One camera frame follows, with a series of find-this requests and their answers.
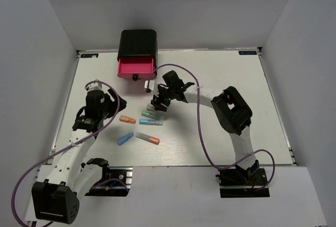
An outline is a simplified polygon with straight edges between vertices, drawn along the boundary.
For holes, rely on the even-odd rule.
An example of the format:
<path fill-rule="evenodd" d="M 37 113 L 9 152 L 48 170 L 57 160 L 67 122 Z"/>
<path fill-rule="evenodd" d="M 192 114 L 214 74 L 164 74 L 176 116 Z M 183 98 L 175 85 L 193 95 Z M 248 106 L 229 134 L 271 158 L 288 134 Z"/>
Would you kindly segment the blue highlighter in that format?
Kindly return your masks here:
<path fill-rule="evenodd" d="M 151 126 L 162 126 L 163 121 L 156 120 L 156 119 L 140 119 L 139 124 L 140 125 L 151 125 Z"/>

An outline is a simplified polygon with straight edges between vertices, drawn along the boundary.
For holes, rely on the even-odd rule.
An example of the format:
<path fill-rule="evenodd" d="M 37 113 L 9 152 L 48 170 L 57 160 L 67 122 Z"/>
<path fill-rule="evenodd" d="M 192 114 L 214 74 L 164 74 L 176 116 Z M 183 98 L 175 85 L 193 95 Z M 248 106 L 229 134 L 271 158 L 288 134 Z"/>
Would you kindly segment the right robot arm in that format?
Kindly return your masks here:
<path fill-rule="evenodd" d="M 238 180 L 250 184 L 256 178 L 259 161 L 254 156 L 250 138 L 250 125 L 253 112 L 238 90 L 229 86 L 215 90 L 200 86 L 199 82 L 184 83 L 173 70 L 163 75 L 165 84 L 146 80 L 144 89 L 151 92 L 151 105 L 156 111 L 166 112 L 172 100 L 186 104 L 197 104 L 197 126 L 200 126 L 200 106 L 212 108 L 221 127 L 229 133 L 234 153 L 233 167 Z"/>

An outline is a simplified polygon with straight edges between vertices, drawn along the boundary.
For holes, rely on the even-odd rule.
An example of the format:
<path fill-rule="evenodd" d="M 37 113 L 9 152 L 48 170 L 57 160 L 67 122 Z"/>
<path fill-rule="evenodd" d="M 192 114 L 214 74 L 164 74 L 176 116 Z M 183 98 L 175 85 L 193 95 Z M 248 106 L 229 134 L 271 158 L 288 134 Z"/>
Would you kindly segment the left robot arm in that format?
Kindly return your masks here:
<path fill-rule="evenodd" d="M 39 220 L 71 224 L 77 217 L 80 200 L 95 184 L 110 181 L 109 163 L 103 158 L 83 162 L 106 119 L 125 109 L 127 102 L 111 89 L 90 90 L 86 105 L 76 114 L 69 140 L 51 173 L 31 189 L 35 216 Z"/>

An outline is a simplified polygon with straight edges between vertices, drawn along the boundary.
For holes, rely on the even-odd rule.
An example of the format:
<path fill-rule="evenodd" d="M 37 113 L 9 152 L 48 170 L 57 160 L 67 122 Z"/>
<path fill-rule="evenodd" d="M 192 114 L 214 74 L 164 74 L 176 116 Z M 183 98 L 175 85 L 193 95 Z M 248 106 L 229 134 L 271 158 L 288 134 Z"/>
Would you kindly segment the white eraser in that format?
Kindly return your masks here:
<path fill-rule="evenodd" d="M 151 105 L 151 104 L 147 104 L 146 109 L 147 109 L 148 111 L 154 111 L 154 110 L 155 110 L 155 107 L 154 107 L 153 105 Z"/>

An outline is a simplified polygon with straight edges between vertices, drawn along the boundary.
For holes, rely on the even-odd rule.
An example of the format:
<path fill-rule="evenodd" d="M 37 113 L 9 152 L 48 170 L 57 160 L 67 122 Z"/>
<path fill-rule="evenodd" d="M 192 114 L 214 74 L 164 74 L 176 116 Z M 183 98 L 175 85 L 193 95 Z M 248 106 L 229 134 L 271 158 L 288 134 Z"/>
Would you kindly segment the pink drawer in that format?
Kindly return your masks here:
<path fill-rule="evenodd" d="M 123 79 L 149 78 L 154 69 L 154 58 L 150 56 L 122 57 L 119 59 L 117 76 Z"/>

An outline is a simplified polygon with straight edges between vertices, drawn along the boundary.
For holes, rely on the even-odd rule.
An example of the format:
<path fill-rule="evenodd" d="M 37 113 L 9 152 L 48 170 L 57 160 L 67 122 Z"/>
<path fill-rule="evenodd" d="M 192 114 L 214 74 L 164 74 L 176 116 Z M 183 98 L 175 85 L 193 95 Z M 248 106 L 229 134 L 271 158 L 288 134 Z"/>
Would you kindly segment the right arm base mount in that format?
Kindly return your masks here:
<path fill-rule="evenodd" d="M 249 181 L 240 177 L 235 169 L 219 170 L 215 175 L 219 182 L 221 198 L 268 198 L 268 187 L 261 189 L 267 182 L 264 168 L 260 168 Z"/>

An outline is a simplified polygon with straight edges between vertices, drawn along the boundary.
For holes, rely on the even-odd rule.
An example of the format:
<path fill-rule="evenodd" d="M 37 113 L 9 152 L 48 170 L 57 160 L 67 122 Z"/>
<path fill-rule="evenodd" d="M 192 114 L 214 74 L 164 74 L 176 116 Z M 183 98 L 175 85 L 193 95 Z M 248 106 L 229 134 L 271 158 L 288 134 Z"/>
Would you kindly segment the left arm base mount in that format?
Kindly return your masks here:
<path fill-rule="evenodd" d="M 95 184 L 87 197 L 126 197 L 131 189 L 132 167 L 110 167 L 107 176 Z"/>

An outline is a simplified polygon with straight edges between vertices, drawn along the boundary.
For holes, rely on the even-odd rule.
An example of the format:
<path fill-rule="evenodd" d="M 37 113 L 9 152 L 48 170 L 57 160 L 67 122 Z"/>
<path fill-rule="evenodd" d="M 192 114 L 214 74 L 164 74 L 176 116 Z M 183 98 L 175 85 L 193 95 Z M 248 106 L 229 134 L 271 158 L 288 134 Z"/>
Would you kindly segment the green highlighter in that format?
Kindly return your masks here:
<path fill-rule="evenodd" d="M 148 111 L 148 110 L 143 110 L 141 111 L 141 116 L 150 118 L 150 119 L 155 119 L 155 120 L 163 120 L 163 116 L 154 112 L 154 111 Z"/>

